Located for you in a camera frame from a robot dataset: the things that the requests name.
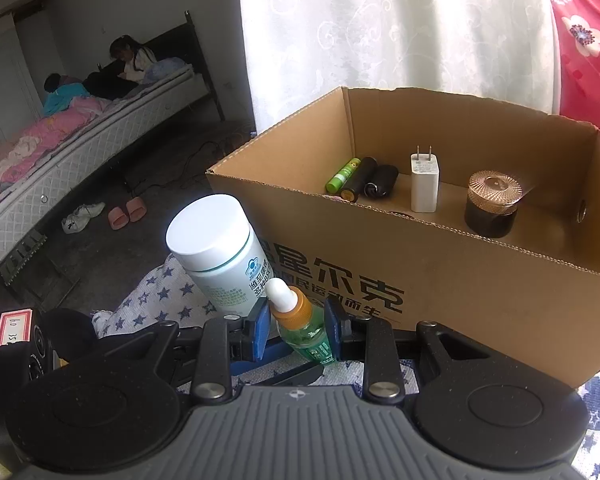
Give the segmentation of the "green dropper bottle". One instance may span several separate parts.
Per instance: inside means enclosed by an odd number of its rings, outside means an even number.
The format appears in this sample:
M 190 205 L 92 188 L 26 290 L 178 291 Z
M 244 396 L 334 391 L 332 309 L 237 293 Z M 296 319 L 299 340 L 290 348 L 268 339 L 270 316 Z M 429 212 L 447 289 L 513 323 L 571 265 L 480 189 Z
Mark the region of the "green dropper bottle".
M 312 304 L 300 289 L 287 285 L 281 278 L 268 280 L 264 290 L 276 319 L 279 337 L 307 360 L 322 365 L 334 362 L 323 309 Z

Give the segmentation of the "white pill bottle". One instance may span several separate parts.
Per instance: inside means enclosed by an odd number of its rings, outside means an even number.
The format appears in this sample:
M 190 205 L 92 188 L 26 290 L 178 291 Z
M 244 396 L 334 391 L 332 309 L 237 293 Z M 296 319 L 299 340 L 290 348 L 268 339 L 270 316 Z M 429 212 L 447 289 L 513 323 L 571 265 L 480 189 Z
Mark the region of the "white pill bottle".
M 166 244 L 216 310 L 243 318 L 264 296 L 271 263 L 234 196 L 211 194 L 182 209 Z

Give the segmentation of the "black cylinder tube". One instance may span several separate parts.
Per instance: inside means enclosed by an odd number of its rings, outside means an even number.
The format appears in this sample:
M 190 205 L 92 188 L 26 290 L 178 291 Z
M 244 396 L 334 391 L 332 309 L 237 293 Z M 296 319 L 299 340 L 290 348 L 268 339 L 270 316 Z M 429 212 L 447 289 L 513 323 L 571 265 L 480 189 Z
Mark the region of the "black cylinder tube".
M 373 177 L 378 163 L 373 157 L 364 157 L 358 164 L 358 168 L 351 174 L 351 177 L 343 185 L 340 191 L 340 197 L 349 203 L 355 203 L 361 194 L 364 193 L 366 184 Z

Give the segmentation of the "green lip balm tube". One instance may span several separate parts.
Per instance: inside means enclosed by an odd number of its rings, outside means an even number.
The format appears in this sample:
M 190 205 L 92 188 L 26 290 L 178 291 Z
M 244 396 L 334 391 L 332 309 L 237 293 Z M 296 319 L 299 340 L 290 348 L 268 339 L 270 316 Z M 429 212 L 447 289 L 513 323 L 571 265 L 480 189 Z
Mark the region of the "green lip balm tube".
M 340 190 L 343 188 L 352 177 L 352 174 L 358 170 L 358 166 L 360 166 L 361 159 L 357 157 L 351 158 L 342 168 L 340 168 L 336 174 L 332 176 L 332 178 L 325 184 L 325 191 L 329 195 L 338 195 Z

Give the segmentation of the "black car key fob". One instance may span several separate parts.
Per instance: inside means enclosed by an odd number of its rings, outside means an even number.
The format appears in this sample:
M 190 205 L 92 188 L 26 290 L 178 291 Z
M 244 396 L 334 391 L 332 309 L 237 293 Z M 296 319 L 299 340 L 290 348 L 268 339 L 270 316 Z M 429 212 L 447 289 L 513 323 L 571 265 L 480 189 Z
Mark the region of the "black car key fob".
M 387 197 L 398 180 L 399 170 L 396 166 L 378 166 L 370 180 L 364 186 L 364 194 L 369 198 Z

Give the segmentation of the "white USB charger plug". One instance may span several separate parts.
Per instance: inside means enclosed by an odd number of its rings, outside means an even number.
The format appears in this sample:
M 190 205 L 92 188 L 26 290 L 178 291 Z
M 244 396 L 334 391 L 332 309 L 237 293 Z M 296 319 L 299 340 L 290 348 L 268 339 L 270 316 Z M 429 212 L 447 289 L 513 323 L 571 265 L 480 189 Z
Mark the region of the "white USB charger plug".
M 429 150 L 422 153 L 416 148 L 411 154 L 411 210 L 432 214 L 437 210 L 440 168 L 437 156 Z

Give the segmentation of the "rose gold lid jar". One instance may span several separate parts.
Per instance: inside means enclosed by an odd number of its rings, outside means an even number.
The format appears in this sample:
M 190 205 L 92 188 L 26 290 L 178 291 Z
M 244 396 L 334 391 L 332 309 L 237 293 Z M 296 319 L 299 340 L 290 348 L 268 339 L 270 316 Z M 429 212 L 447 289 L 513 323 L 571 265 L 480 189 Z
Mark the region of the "rose gold lid jar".
M 513 227 L 522 196 L 520 183 L 508 174 L 478 171 L 468 181 L 465 223 L 482 237 L 502 238 Z

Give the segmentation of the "pink plastic lid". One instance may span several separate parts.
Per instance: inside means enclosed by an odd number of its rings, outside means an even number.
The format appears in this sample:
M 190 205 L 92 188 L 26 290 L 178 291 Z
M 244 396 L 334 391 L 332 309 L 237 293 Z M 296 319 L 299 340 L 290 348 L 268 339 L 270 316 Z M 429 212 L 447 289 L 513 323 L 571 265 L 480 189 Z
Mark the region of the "pink plastic lid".
M 328 200 L 334 200 L 335 202 L 338 202 L 338 203 L 352 204 L 352 202 L 350 200 L 347 200 L 346 198 L 343 198 L 340 195 L 324 194 L 323 197 L 327 198 Z

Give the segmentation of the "black box with dials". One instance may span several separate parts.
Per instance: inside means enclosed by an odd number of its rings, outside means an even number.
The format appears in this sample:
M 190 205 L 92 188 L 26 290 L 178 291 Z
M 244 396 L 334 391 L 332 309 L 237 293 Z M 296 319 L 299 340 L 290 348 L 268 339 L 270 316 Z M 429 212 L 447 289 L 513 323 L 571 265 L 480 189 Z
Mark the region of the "black box with dials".
M 20 459 L 5 414 L 20 389 L 52 370 L 52 349 L 40 321 L 40 312 L 31 308 L 0 312 L 0 464 L 10 471 L 20 468 Z

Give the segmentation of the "pink slippers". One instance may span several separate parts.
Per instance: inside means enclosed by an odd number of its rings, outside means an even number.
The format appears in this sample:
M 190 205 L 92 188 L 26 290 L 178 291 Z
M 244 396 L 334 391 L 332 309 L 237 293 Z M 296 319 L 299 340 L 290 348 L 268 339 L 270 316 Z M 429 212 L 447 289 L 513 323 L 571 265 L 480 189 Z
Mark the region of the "pink slippers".
M 111 229 L 119 231 L 129 223 L 142 220 L 147 214 L 147 206 L 140 197 L 128 200 L 123 208 L 114 207 L 108 212 L 108 223 Z

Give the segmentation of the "brown cardboard box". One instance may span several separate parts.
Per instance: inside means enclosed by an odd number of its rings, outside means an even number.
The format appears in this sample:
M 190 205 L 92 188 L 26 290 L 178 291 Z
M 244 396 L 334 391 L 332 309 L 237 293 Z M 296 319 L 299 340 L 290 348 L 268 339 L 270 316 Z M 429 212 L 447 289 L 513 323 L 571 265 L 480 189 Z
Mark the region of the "brown cardboard box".
M 411 154 L 437 156 L 437 210 L 411 210 Z M 323 197 L 351 158 L 392 165 L 384 198 Z M 464 220 L 481 170 L 524 196 L 510 232 Z M 586 122 L 419 88 L 339 88 L 213 166 L 276 271 L 314 298 L 410 330 L 438 322 L 572 386 L 600 370 L 600 130 Z

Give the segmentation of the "bed with white mattress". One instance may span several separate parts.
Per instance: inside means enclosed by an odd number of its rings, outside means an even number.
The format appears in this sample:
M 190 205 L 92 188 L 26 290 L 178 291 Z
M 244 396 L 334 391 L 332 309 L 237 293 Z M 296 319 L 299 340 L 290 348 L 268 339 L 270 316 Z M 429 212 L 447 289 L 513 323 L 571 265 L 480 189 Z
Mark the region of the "bed with white mattress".
M 0 264 L 60 202 L 151 129 L 216 94 L 192 14 L 148 41 L 158 58 L 142 84 L 44 156 L 0 194 Z

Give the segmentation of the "pink bedding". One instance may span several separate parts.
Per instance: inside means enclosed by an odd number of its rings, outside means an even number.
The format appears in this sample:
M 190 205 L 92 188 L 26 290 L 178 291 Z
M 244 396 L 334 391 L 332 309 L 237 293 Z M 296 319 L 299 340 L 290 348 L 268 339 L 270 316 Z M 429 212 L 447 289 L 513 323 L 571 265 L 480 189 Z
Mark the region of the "pink bedding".
M 23 129 L 0 148 L 0 194 L 21 180 L 44 156 L 101 115 L 110 104 L 94 96 L 73 98 L 66 110 Z

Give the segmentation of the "person sitting on bed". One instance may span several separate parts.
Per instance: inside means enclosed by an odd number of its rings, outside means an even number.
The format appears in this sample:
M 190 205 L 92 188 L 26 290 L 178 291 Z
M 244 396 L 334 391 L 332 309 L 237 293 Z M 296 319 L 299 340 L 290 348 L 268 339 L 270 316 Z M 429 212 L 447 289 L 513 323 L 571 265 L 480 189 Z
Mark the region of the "person sitting on bed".
M 157 62 L 153 50 L 129 35 L 115 39 L 109 55 L 114 62 L 90 73 L 83 81 L 92 96 L 109 101 L 124 98 L 142 84 L 147 71 Z

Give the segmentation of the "white lace curtain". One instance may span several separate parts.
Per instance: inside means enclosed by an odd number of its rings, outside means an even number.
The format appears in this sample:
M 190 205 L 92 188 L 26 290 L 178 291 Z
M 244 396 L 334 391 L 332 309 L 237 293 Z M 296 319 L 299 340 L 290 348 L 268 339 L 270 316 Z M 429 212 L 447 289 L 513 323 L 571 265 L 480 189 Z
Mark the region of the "white lace curtain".
M 554 113 L 550 0 L 240 0 L 266 130 L 337 87 L 418 87 Z

